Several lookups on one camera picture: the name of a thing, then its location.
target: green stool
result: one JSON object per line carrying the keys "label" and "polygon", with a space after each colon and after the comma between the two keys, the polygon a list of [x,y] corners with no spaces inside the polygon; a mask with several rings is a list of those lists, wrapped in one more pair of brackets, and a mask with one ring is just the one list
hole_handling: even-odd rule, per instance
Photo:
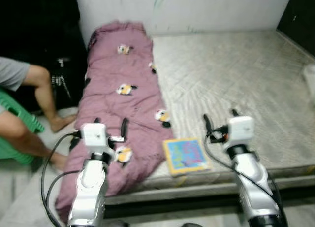
{"label": "green stool", "polygon": [[[45,127],[4,90],[0,89],[0,105],[18,116],[31,132],[43,132]],[[34,157],[16,151],[7,141],[0,137],[0,159],[15,159],[21,164],[29,164]]]}

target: gray mattress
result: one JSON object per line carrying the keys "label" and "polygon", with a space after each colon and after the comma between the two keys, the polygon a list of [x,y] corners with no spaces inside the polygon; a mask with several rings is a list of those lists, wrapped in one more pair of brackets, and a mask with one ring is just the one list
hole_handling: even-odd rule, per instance
{"label": "gray mattress", "polygon": [[[251,148],[280,188],[314,185],[315,109],[302,77],[314,60],[276,31],[154,37],[159,83],[176,138],[205,135],[202,114],[216,125],[230,108],[255,119]],[[213,153],[229,162],[220,145]],[[107,204],[236,192],[233,174],[212,170],[173,178],[164,162],[128,194]]]}

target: purple blanket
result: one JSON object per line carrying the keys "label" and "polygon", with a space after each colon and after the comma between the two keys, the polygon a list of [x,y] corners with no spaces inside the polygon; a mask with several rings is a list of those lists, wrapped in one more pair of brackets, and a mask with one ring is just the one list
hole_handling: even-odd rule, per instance
{"label": "purple blanket", "polygon": [[[101,119],[111,136],[120,135],[129,119],[125,144],[109,166],[107,196],[125,192],[143,181],[164,160],[162,141],[173,137],[169,115],[158,86],[152,41],[140,23],[114,22],[97,29],[89,43],[87,78],[79,104],[77,129]],[[88,152],[82,141],[70,152],[65,171],[82,168]],[[63,178],[56,210],[66,222],[76,196],[77,174]]]}

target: picture book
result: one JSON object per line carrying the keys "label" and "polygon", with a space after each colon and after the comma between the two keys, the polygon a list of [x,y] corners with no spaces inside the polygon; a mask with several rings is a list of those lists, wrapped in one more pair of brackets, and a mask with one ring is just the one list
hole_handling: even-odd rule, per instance
{"label": "picture book", "polygon": [[209,159],[196,138],[166,140],[163,147],[173,176],[210,169]]}

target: white wall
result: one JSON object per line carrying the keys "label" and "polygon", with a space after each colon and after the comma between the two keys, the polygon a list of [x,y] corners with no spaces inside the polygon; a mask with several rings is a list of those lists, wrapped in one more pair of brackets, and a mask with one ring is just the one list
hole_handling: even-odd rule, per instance
{"label": "white wall", "polygon": [[114,19],[142,21],[149,34],[276,28],[289,0],[78,0],[85,42]]}

